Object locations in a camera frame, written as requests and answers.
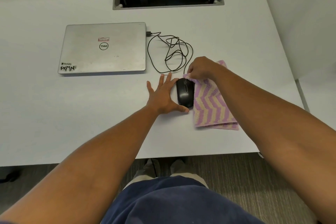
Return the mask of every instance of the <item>towel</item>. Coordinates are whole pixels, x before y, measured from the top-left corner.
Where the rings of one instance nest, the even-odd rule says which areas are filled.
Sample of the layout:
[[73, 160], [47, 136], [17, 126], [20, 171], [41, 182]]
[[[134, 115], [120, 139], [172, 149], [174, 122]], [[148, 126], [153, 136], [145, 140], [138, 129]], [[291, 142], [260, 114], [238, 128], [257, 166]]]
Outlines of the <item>towel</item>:
[[[223, 60], [217, 63], [226, 67]], [[214, 81], [191, 79], [189, 74], [183, 77], [195, 83], [194, 124], [196, 127], [239, 130], [238, 122], [224, 102]]]

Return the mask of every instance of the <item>hand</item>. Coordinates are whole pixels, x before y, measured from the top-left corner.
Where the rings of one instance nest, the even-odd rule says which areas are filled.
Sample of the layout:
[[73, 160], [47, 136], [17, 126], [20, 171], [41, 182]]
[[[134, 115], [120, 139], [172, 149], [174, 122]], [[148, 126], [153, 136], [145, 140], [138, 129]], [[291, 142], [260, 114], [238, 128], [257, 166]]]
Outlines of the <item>hand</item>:
[[152, 108], [158, 114], [169, 113], [172, 111], [189, 112], [187, 107], [178, 105], [170, 98], [171, 88], [174, 86], [178, 78], [171, 80], [171, 73], [168, 74], [166, 82], [163, 82], [164, 78], [164, 74], [161, 74], [156, 91], [152, 89], [151, 83], [147, 81], [149, 99], [146, 106]]
[[198, 57], [190, 64], [188, 73], [192, 79], [213, 79], [214, 72], [222, 68], [224, 67], [207, 57]]

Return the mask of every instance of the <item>left hand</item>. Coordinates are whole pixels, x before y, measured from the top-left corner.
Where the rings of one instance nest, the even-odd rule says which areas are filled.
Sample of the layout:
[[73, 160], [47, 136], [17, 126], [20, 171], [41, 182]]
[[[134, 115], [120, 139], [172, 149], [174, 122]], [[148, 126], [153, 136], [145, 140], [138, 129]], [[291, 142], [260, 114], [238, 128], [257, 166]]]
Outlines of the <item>left hand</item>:
[[147, 81], [149, 99], [146, 106], [152, 108], [158, 114], [170, 113], [172, 111], [189, 112], [187, 107], [178, 105], [170, 98], [170, 91], [178, 80], [178, 78], [171, 80], [171, 75], [172, 74], [169, 73], [164, 82], [165, 76], [161, 74], [156, 91], [152, 89], [151, 83]]

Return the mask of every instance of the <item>desk surface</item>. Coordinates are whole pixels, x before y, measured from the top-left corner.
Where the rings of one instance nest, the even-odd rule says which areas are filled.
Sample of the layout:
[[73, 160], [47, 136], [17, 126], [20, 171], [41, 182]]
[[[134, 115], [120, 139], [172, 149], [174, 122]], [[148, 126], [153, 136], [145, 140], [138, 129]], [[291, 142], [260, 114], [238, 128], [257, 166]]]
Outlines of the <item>desk surface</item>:
[[[158, 81], [148, 57], [144, 73], [58, 75], [68, 24], [145, 22], [149, 31], [190, 43], [194, 57], [223, 59], [248, 81], [302, 106], [266, 0], [124, 11], [112, 10], [112, 1], [0, 0], [0, 166], [61, 162], [143, 107], [146, 81]], [[151, 49], [158, 68], [165, 52], [159, 42]], [[258, 151], [242, 129], [195, 129], [192, 113], [160, 116], [137, 158]]]
[[299, 81], [310, 113], [336, 130], [336, 63]]

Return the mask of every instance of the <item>leg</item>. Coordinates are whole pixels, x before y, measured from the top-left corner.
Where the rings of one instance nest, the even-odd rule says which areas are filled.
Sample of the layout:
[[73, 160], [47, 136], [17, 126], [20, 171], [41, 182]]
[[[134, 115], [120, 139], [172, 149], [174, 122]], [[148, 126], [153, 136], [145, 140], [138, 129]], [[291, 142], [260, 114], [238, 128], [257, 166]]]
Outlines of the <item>leg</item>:
[[181, 175], [187, 178], [192, 178], [200, 182], [201, 184], [203, 184], [205, 187], [209, 188], [205, 180], [201, 178], [200, 176], [198, 176], [196, 172], [193, 170], [193, 168], [186, 165], [181, 159], [176, 160], [170, 166], [170, 172], [171, 172], [171, 176]]
[[148, 159], [143, 169], [138, 170], [136, 172], [133, 179], [125, 186], [125, 188], [132, 183], [139, 182], [139, 181], [145, 181], [145, 180], [151, 180], [158, 176], [160, 176], [160, 164], [157, 159], [150, 158]]

